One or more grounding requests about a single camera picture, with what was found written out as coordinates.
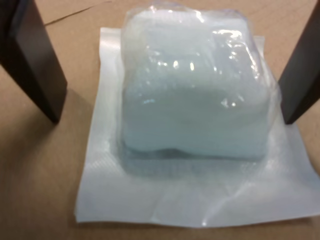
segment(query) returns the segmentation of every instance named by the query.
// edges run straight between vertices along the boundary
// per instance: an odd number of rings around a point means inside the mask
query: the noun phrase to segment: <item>white sheet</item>
[[[260,161],[121,160],[113,152],[123,80],[120,29],[101,29],[99,53],[100,82],[75,209],[78,222],[198,228],[320,213],[320,178],[297,126],[284,125],[280,112],[268,154]]]

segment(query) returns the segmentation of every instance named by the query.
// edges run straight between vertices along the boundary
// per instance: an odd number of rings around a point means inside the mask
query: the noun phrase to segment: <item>plastic bag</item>
[[[238,12],[170,3],[134,9],[121,55],[122,149],[227,158],[267,152],[277,85]]]
[[[76,200],[77,222],[203,228],[320,214],[319,176],[297,125],[285,125],[281,114],[275,114],[267,154],[259,161],[125,159],[114,152],[124,75],[120,32],[100,32],[100,80]],[[263,55],[264,38],[254,39]]]

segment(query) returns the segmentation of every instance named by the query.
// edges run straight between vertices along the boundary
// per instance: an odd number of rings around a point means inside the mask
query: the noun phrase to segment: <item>wooden table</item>
[[[309,240],[320,217],[243,227],[187,229],[155,225],[76,224],[75,201],[99,81],[100,27],[121,27],[146,0],[36,0],[68,81],[60,123],[53,125],[0,69],[0,239]],[[178,0],[196,9],[232,8],[266,38],[265,58],[278,79],[316,0]],[[320,173],[320,102],[298,126]]]

